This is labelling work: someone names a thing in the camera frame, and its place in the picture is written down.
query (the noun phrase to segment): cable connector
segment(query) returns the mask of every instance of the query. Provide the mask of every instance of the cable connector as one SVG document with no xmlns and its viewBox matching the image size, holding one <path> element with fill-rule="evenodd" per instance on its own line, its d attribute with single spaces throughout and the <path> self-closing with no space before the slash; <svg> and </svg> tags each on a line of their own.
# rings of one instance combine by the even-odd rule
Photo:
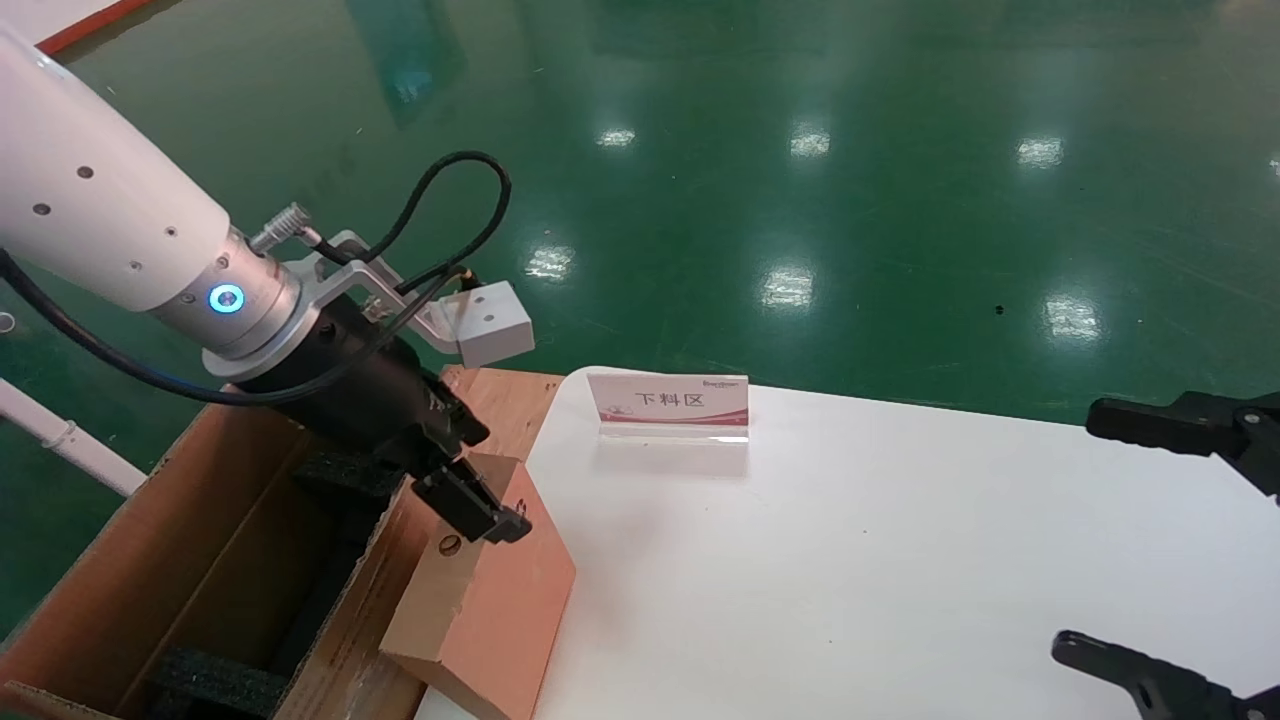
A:
<svg viewBox="0 0 1280 720">
<path fill-rule="evenodd" d="M 297 202 L 291 202 L 288 208 L 280 210 L 274 218 L 262 225 L 248 241 L 248 249 L 256 255 L 266 255 L 269 250 L 285 240 L 303 234 L 311 227 L 311 213 L 307 213 Z"/>
</svg>

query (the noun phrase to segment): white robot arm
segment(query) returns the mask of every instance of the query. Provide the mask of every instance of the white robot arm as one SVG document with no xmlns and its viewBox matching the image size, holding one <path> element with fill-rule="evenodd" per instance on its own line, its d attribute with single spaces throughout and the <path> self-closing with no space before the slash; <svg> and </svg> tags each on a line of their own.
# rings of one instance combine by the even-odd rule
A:
<svg viewBox="0 0 1280 720">
<path fill-rule="evenodd" d="M 3 22 L 0 106 L 0 277 L 59 331 L 143 382 L 195 400 L 275 406 L 355 452 L 403 469 L 415 478 L 415 492 L 468 539 L 511 542 L 529 532 L 529 521 L 503 507 L 461 457 L 488 429 L 397 337 L 411 328 L 436 350 L 461 354 L 468 366 L 532 348 L 532 324 L 511 284 L 481 286 L 458 266 L 506 211 L 511 183 L 495 160 L 463 151 L 433 164 L 372 249 L 349 231 L 324 240 L 297 205 L 247 238 L 137 128 Z M 498 174 L 494 215 L 461 251 L 403 281 L 381 252 L 431 179 L 463 160 Z M 291 237 L 314 252 L 293 263 L 268 254 Z M 10 254 L 154 315 L 196 341 L 205 368 L 242 392 L 174 380 L 105 346 L 61 313 Z M 463 292 L 435 300 L 458 277 Z M 357 284 L 370 291 L 362 306 L 347 295 Z"/>
</svg>

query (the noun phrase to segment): black cable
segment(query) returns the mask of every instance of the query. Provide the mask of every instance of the black cable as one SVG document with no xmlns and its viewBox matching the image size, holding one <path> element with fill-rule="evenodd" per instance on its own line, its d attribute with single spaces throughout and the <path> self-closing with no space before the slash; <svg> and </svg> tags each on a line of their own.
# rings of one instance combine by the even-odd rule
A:
<svg viewBox="0 0 1280 720">
<path fill-rule="evenodd" d="M 396 337 L 396 333 L 403 329 L 413 315 L 416 315 L 422 306 L 430 302 L 431 299 L 440 292 L 445 283 L 457 275 L 458 273 L 449 273 L 431 283 L 431 287 L 426 288 L 422 295 L 413 299 L 412 302 L 401 310 L 401 313 L 392 319 L 390 324 L 388 324 L 383 329 L 381 334 L 379 334 L 372 342 L 361 347 L 356 354 L 343 359 L 342 363 L 334 365 L 325 373 L 287 389 L 262 393 L 234 393 L 209 389 L 193 386 L 178 378 L 172 378 L 164 373 L 159 373 L 141 365 L 132 357 L 106 345 L 97 336 L 84 329 L 79 323 L 68 316 L 67 313 L 59 307 L 51 297 L 45 295 L 45 291 L 42 291 L 40 286 L 37 286 L 36 282 L 32 281 L 20 266 L 18 266 L 18 263 L 15 263 L 6 251 L 0 250 L 0 278 L 8 282 L 18 296 L 35 307 L 36 313 L 49 320 L 54 328 L 70 338 L 76 345 L 87 350 L 99 360 L 137 380 L 165 392 L 172 392 L 189 400 L 198 400 L 200 402 L 238 406 L 280 405 L 301 400 L 329 387 L 342 378 L 342 375 L 344 375 L 348 370 L 360 363 L 364 363 L 378 352 L 379 348 L 390 342 L 390 340 Z"/>
<path fill-rule="evenodd" d="M 422 177 L 419 178 L 417 184 L 413 186 L 413 192 L 411 192 L 408 195 L 408 200 L 404 201 L 404 208 L 401 210 L 399 217 L 396 218 L 396 222 L 392 224 L 392 229 L 387 231 L 387 234 L 383 236 L 380 241 L 378 241 L 378 245 L 374 245 L 369 250 L 365 250 L 364 252 L 356 255 L 352 259 L 364 260 L 365 263 L 369 263 L 370 260 L 381 255 L 388 247 L 392 246 L 393 242 L 399 240 L 401 233 L 404 232 L 404 227 L 408 225 L 410 219 L 412 219 L 413 211 L 417 210 L 417 204 L 422 200 L 422 195 L 426 192 L 426 188 L 431 184 L 431 181 L 434 181 L 435 177 L 440 174 L 440 170 L 448 168 L 449 165 L 456 165 L 458 163 L 465 163 L 468 160 L 476 163 L 484 163 L 485 165 L 489 167 L 489 169 L 494 172 L 494 174 L 498 176 L 498 184 L 499 184 L 498 202 L 493 208 L 493 214 L 489 217 L 489 222 L 485 224 L 484 229 L 480 231 L 480 234 L 475 236 L 475 238 L 472 238 L 471 242 L 463 246 L 462 250 L 451 255 L 448 260 L 438 263 L 431 268 L 402 282 L 396 288 L 396 291 L 399 292 L 401 295 L 404 295 L 406 292 L 417 288 L 424 282 L 445 273 L 449 268 L 457 265 L 468 255 L 475 252 L 481 245 L 484 245 L 489 240 L 489 237 L 493 236 L 493 233 L 498 229 L 498 225 L 502 224 L 503 217 L 507 214 L 507 206 L 511 204 L 511 176 L 507 174 L 507 169 L 503 168 L 498 163 L 498 160 L 495 160 L 492 155 L 486 152 L 480 152 L 479 150 L 460 150 L 457 152 L 449 152 L 448 155 L 440 158 L 435 163 L 431 163 L 431 167 L 422 173 Z M 325 250 L 321 250 L 320 246 L 316 246 L 316 250 L 326 259 L 338 263 L 339 265 L 346 265 L 351 260 L 343 258 L 340 255 L 340 251 L 330 254 L 326 252 Z"/>
</svg>

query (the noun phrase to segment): wooden board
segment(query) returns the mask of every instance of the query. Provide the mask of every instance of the wooden board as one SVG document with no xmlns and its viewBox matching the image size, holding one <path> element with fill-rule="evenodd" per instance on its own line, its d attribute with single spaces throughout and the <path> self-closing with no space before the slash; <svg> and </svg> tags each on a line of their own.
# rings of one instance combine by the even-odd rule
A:
<svg viewBox="0 0 1280 720">
<path fill-rule="evenodd" d="M 493 433 L 476 452 L 529 460 L 562 375 L 448 365 L 440 378 Z"/>
</svg>

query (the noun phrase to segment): cardboard box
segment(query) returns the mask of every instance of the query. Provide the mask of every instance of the cardboard box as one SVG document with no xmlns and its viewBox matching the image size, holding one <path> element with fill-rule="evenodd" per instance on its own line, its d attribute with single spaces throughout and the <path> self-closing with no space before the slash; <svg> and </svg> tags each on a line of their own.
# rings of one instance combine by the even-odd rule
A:
<svg viewBox="0 0 1280 720">
<path fill-rule="evenodd" d="M 339 532 L 289 478 L 315 450 L 274 411 L 206 407 L 3 647 L 0 710 L 142 720 L 168 647 L 265 669 Z M 275 719 L 412 716 L 422 684 L 378 646 L 435 521 L 402 486 Z"/>
<path fill-rule="evenodd" d="M 525 465 L 470 456 L 503 505 L 532 523 L 516 543 L 433 542 L 404 589 L 381 650 L 480 720 L 529 720 L 575 568 Z"/>
</svg>

